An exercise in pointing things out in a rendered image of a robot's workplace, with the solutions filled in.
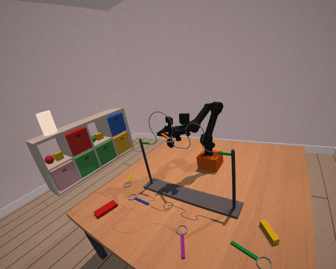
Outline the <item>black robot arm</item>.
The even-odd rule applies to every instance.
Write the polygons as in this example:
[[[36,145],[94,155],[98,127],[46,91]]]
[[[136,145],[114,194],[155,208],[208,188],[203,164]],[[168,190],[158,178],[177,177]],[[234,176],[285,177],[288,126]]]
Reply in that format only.
[[[205,104],[202,110],[198,113],[197,117],[190,122],[190,114],[189,113],[180,113],[179,114],[179,123],[181,123],[182,128],[182,135],[187,133],[187,136],[190,136],[190,132],[198,132],[200,128],[200,123],[203,121],[205,116],[209,113],[211,110],[211,116],[206,128],[206,131],[204,133],[204,139],[202,140],[202,145],[207,151],[213,151],[213,148],[215,147],[215,144],[213,143],[213,130],[215,127],[215,123],[217,120],[218,115],[221,113],[223,109],[223,104],[221,102],[212,102]],[[190,123],[197,123],[197,124],[190,124]],[[188,125],[190,124],[190,125]],[[188,125],[188,126],[187,126]],[[187,128],[186,128],[187,126]],[[186,133],[185,133],[186,129]],[[180,137],[180,128],[173,128],[174,130],[174,138],[176,138],[176,141],[181,141]]]

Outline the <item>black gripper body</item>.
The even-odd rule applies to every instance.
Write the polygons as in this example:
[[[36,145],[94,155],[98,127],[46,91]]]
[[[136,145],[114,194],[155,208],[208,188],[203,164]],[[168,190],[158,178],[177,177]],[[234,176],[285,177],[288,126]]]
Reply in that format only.
[[[171,120],[171,122],[172,122],[172,124],[173,124],[173,118],[171,118],[171,117],[169,117],[169,119]],[[170,120],[169,120],[167,117],[165,117],[165,121],[168,123],[168,128],[169,128],[169,133],[168,133],[168,135],[169,135],[169,137],[172,137],[172,136],[174,136],[174,130],[173,130],[173,134],[172,134],[172,127],[171,127],[171,122],[170,122]],[[173,128],[180,128],[180,135],[182,134],[182,128],[181,128],[181,126],[175,126],[175,127],[173,127]],[[172,136],[171,136],[171,134],[172,134]],[[173,144],[174,144],[174,142],[172,142]],[[167,145],[170,147],[170,148],[173,148],[174,146],[172,145],[172,143],[167,143]]]

